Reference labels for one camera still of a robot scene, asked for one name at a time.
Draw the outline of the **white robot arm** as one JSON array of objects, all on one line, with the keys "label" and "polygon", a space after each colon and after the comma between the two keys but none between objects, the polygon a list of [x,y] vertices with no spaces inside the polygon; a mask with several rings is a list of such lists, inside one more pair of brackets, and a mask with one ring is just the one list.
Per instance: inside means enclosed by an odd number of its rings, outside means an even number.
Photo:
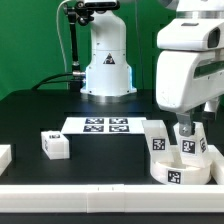
[{"label": "white robot arm", "polygon": [[[156,101],[177,115],[179,133],[193,134],[191,110],[224,94],[224,0],[159,0],[177,12],[157,34]],[[83,0],[91,25],[92,58],[81,91],[97,97],[133,92],[126,28],[114,15],[118,0]]]}]

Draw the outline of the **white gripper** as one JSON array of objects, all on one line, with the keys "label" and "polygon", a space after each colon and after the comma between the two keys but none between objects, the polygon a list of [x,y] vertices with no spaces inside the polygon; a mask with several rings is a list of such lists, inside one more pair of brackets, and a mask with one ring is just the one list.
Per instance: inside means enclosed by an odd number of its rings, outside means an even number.
[{"label": "white gripper", "polygon": [[179,134],[194,134],[192,112],[205,103],[203,117],[215,120],[224,94],[224,19],[175,19],[157,36],[156,100],[178,113]]}]

